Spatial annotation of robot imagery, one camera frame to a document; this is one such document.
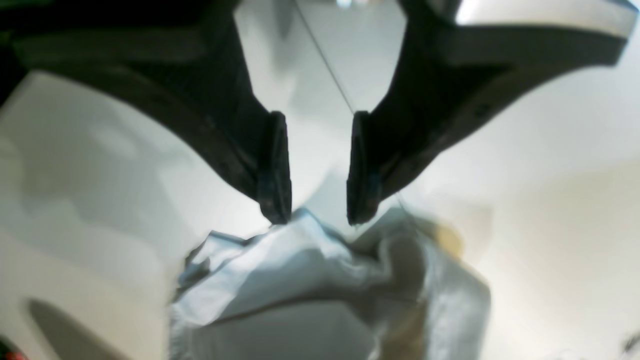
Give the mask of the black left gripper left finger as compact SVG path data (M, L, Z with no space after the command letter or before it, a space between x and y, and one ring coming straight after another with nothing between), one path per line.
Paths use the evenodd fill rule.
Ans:
M291 219L286 118L256 98L237 0L3 0L1 103L45 71L183 140L272 224Z

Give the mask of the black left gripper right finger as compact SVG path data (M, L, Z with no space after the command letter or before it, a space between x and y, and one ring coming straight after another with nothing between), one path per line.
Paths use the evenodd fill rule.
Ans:
M388 91L352 123L346 215L368 223L440 153L523 95L618 63L639 18L628 0L401 0Z

